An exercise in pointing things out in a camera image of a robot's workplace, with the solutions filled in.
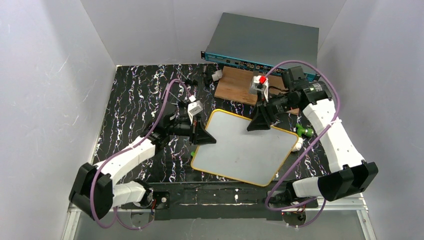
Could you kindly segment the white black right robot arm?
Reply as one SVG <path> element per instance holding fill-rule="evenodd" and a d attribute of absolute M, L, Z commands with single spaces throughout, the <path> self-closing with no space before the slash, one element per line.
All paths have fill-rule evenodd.
<path fill-rule="evenodd" d="M 291 108 L 299 109 L 311 123 L 316 138 L 302 152 L 302 156 L 320 143 L 325 151 L 330 173 L 289 181 L 283 193 L 274 186 L 264 203 L 285 202 L 286 208 L 295 208 L 322 197 L 333 202 L 364 192 L 378 174 L 374 162 L 368 162 L 355 148 L 339 117 L 341 102 L 332 83 L 321 73 L 318 79 L 308 80 L 301 66 L 284 70 L 281 78 L 286 91 L 269 93 L 267 75 L 255 76 L 251 87 L 257 94 L 252 120 L 247 130 L 269 130 L 276 117 Z"/>

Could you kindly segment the white pvc elbow far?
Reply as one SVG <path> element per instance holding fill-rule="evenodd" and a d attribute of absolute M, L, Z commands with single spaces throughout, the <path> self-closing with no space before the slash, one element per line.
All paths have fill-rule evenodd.
<path fill-rule="evenodd" d="M 217 81 L 219 81 L 222 77 L 223 77 L 223 72 L 222 72 L 222 70 L 217 70 L 217 71 L 215 71 L 215 72 L 211 75 L 211 78 L 212 78 L 212 81 L 213 81 L 213 82 L 217 82 Z"/>

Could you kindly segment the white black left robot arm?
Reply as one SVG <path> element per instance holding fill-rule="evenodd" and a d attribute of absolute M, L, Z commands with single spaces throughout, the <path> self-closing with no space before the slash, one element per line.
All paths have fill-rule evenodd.
<path fill-rule="evenodd" d="M 198 146 L 217 142 L 207 132 L 200 116 L 169 113 L 107 160 L 84 163 L 76 174 L 69 201 L 93 220 L 100 220 L 109 210 L 129 203 L 142 209 L 151 207 L 155 201 L 150 185 L 142 180 L 119 181 L 135 167 L 161 153 L 173 136 L 188 137 L 190 144 Z"/>

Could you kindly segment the yellow framed whiteboard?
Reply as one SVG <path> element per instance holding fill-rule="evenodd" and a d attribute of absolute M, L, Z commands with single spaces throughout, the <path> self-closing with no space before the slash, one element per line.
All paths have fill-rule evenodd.
<path fill-rule="evenodd" d="M 216 143 L 198 146 L 190 166 L 211 175 L 268 186 L 299 137 L 278 127 L 248 131 L 250 122 L 247 117 L 214 110 L 205 128 Z"/>

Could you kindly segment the white pvc elbow near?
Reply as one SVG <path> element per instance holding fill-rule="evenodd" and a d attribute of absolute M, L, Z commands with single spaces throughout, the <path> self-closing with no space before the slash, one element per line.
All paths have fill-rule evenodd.
<path fill-rule="evenodd" d="M 291 149 L 292 152 L 298 152 L 302 149 L 304 143 L 304 139 L 302 137 L 299 137 L 296 144 Z"/>

